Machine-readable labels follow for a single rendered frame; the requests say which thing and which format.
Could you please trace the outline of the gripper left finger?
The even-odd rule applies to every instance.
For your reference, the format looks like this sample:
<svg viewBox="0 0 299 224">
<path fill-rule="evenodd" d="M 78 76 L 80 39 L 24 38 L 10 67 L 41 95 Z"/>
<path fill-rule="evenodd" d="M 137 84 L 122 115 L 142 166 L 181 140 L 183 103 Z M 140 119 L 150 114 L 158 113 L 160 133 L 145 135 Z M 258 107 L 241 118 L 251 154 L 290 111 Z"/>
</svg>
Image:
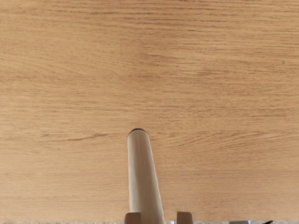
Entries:
<svg viewBox="0 0 299 224">
<path fill-rule="evenodd" d="M 141 224 L 140 212 L 129 212 L 124 217 L 123 224 Z"/>
</svg>

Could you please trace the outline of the beige wooden cylinder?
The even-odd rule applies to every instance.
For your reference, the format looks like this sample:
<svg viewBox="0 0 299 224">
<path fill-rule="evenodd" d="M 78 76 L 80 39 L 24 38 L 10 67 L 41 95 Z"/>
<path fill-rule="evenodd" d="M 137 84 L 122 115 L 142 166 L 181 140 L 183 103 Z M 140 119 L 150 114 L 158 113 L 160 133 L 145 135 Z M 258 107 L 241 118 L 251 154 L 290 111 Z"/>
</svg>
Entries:
<svg viewBox="0 0 299 224">
<path fill-rule="evenodd" d="M 133 129 L 127 145 L 129 211 L 140 212 L 141 224 L 165 224 L 150 137 L 141 128 Z"/>
</svg>

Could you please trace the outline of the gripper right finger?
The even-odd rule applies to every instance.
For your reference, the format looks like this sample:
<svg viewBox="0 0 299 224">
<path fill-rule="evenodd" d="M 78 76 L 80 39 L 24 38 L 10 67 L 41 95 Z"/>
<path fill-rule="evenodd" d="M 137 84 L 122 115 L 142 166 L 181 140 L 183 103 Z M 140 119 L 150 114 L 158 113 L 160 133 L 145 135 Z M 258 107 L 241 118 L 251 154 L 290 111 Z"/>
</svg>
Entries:
<svg viewBox="0 0 299 224">
<path fill-rule="evenodd" d="M 178 211 L 176 224 L 194 224 L 193 214 L 187 211 Z"/>
</svg>

